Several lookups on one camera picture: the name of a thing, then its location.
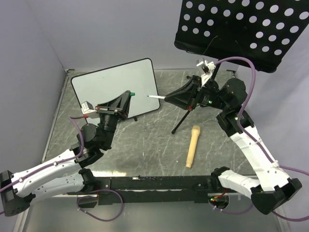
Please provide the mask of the white marker pen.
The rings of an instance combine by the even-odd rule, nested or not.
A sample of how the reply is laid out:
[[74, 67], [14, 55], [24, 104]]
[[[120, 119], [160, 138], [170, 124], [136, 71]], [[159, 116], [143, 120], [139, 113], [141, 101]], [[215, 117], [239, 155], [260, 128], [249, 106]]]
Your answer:
[[147, 97], [152, 98], [152, 99], [162, 99], [162, 100], [166, 98], [165, 96], [157, 96], [157, 95], [148, 95]]

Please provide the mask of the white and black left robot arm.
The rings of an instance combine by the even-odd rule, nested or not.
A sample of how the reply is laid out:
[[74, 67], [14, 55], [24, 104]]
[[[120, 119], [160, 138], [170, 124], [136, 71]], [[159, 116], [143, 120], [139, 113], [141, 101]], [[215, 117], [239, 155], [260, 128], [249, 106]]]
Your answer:
[[98, 125], [76, 126], [77, 143], [49, 161], [17, 173], [2, 172], [1, 214], [6, 217], [18, 215], [38, 201], [63, 193], [92, 193], [96, 179], [87, 167], [111, 149], [117, 123], [128, 118], [133, 96], [135, 93], [127, 90], [96, 106], [83, 102], [82, 115], [70, 117], [70, 121], [76, 125], [78, 119], [98, 118]]

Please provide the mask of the white whiteboard with black frame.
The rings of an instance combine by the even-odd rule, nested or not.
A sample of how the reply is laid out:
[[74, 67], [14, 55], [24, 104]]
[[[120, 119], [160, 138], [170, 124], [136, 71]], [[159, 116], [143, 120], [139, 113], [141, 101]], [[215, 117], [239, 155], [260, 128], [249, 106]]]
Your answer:
[[131, 98], [129, 118], [140, 116], [160, 108], [152, 61], [144, 58], [71, 79], [78, 102], [85, 101], [93, 106], [106, 103], [129, 90], [135, 95]]

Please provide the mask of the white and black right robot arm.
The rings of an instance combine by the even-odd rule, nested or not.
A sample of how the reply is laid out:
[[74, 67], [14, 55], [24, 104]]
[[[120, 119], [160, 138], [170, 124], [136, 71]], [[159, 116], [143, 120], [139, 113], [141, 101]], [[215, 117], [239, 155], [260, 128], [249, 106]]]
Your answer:
[[197, 105], [221, 110], [216, 117], [218, 124], [243, 152], [257, 178], [251, 179], [222, 167], [212, 172], [211, 187], [215, 192], [227, 188], [241, 193], [251, 199], [259, 212], [267, 215], [289, 201], [302, 184], [274, 161], [248, 113], [238, 116], [246, 97], [246, 86], [239, 79], [231, 78], [219, 88], [215, 80], [203, 83], [201, 77], [193, 75], [164, 100], [187, 111], [194, 110]]

